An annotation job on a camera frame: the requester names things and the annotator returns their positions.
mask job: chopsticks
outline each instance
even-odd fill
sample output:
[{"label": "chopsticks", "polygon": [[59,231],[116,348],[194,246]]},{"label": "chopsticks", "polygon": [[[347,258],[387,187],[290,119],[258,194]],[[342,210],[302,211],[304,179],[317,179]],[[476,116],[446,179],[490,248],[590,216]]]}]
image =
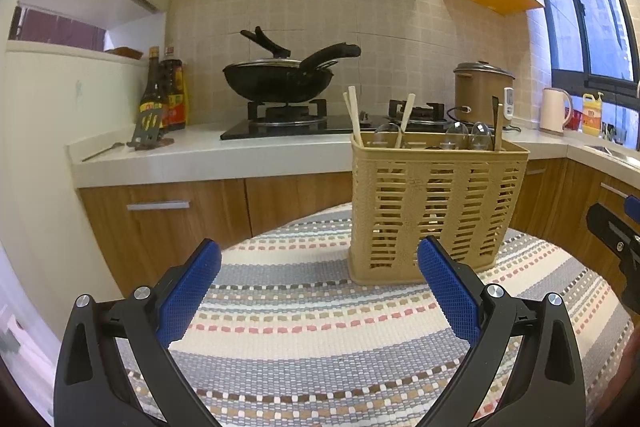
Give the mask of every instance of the chopsticks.
[{"label": "chopsticks", "polygon": [[356,96],[356,87],[349,86],[349,92],[342,94],[344,103],[347,105],[347,112],[351,118],[351,126],[353,127],[353,139],[356,144],[362,147],[362,135],[360,134],[360,112],[358,111],[358,97]]},{"label": "chopsticks", "polygon": [[494,128],[494,151],[502,150],[502,126],[504,125],[504,105],[498,104],[498,118]]},{"label": "chopsticks", "polygon": [[411,116],[411,111],[414,110],[415,103],[415,93],[410,92],[409,96],[406,97],[406,103],[404,104],[404,110],[402,111],[402,121],[400,123],[400,132],[398,133],[398,137],[396,138],[396,149],[400,149],[402,145],[402,135],[404,131],[406,131],[406,126],[409,123],[409,117]]}]

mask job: gas stove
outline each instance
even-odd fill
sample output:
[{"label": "gas stove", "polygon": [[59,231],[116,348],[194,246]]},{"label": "gas stove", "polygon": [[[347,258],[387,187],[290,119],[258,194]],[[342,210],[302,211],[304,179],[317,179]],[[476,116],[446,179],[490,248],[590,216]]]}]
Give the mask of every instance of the gas stove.
[{"label": "gas stove", "polygon": [[[431,107],[433,105],[428,104],[425,108],[414,107],[407,126],[408,132],[445,132],[449,122],[444,118],[435,118],[439,113],[433,113],[433,107]],[[402,108],[404,108],[402,102],[391,100],[389,113],[386,116],[369,115],[363,111],[360,113],[360,129],[375,131],[382,124],[390,121],[399,124]],[[226,131],[220,139],[350,134],[353,130],[348,115],[327,115],[324,99],[311,100],[308,105],[287,104],[270,107],[258,102],[249,102],[247,117],[247,120]]]}]

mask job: sink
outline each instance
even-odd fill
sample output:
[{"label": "sink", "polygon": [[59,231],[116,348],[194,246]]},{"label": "sink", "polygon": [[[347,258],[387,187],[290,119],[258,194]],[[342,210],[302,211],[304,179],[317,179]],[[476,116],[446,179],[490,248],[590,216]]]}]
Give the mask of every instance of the sink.
[{"label": "sink", "polygon": [[602,145],[586,145],[587,149],[593,149],[600,153],[606,154],[607,156],[611,156],[617,160],[620,160],[622,163],[626,163],[630,167],[634,169],[640,169],[640,160],[633,158],[632,156],[627,156],[625,153],[610,149],[609,147],[604,147]]}]

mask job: pot lid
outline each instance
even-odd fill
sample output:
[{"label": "pot lid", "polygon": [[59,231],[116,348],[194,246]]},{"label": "pot lid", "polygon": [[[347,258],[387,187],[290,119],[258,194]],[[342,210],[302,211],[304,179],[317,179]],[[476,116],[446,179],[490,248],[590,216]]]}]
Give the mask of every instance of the pot lid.
[{"label": "pot lid", "polygon": [[229,64],[228,68],[232,66],[284,66],[286,68],[297,68],[299,65],[300,61],[293,58],[257,58],[256,60]]},{"label": "pot lid", "polygon": [[484,60],[478,60],[477,62],[461,62],[458,64],[456,69],[453,70],[454,73],[458,73],[459,71],[485,71],[487,73],[506,74],[511,78],[516,78],[513,73],[497,68],[496,66],[492,66]]}]

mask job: wok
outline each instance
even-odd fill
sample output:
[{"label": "wok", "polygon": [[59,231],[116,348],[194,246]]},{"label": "wok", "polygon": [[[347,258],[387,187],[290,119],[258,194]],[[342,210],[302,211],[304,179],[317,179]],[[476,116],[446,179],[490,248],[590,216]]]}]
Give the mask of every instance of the wok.
[{"label": "wok", "polygon": [[260,26],[255,33],[240,32],[273,54],[273,58],[260,58],[230,64],[225,73],[226,83],[240,96],[252,102],[301,103],[316,98],[323,92],[334,74],[329,69],[336,59],[359,57],[356,44],[333,44],[309,55],[304,60],[293,60],[291,52],[269,40]]}]

